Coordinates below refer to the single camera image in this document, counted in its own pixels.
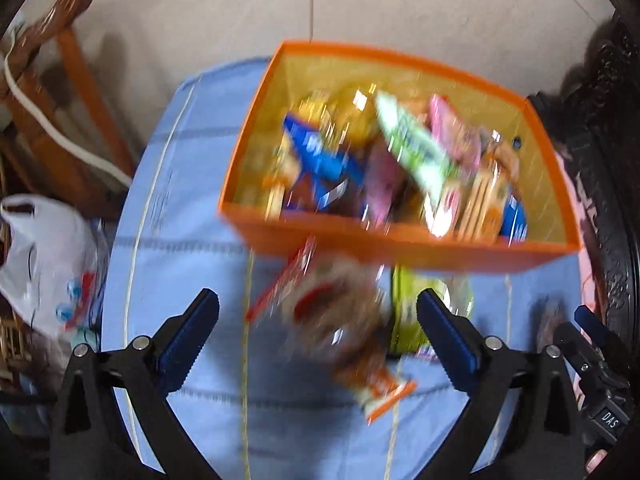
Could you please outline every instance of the blue tablecloth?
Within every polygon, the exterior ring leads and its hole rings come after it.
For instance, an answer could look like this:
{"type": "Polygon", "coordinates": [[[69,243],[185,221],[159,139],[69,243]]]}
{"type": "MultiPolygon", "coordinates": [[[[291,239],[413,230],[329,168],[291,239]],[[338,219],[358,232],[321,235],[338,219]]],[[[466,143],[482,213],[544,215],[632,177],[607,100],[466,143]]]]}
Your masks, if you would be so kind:
{"type": "MultiPolygon", "coordinates": [[[[187,377],[168,397],[180,422],[224,479],[412,479],[460,414],[466,395],[438,364],[411,358],[417,391],[367,427],[348,392],[325,370],[280,351],[275,322],[249,328],[243,313],[280,260],[256,257],[216,214],[242,120],[267,59],[215,68],[178,88],[146,148],[120,220],[104,301],[103,349],[152,335],[203,287],[220,297],[220,320],[187,377]]],[[[580,302],[577,258],[512,275],[470,276],[472,321],[512,348],[534,347],[537,305],[580,302]]],[[[118,402],[142,460],[159,468],[122,392],[118,402]]],[[[492,460],[513,403],[477,466],[492,460]]]]}

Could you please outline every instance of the green snack wrapper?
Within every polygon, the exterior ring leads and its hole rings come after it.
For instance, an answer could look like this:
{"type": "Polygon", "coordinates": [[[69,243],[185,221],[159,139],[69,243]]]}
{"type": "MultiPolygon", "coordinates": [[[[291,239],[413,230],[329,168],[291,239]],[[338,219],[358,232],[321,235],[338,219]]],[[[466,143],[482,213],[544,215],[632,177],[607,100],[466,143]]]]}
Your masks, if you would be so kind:
{"type": "Polygon", "coordinates": [[[376,113],[387,149],[429,197],[435,211],[444,181],[455,165],[431,132],[393,95],[380,90],[376,93],[376,113]]]}
{"type": "Polygon", "coordinates": [[[436,278],[417,274],[405,267],[396,267],[391,277],[394,326],[389,344],[390,354],[430,355],[429,339],[418,323],[415,309],[418,294],[425,288],[432,288],[456,316],[468,317],[471,314],[474,301],[466,278],[436,278]]]}

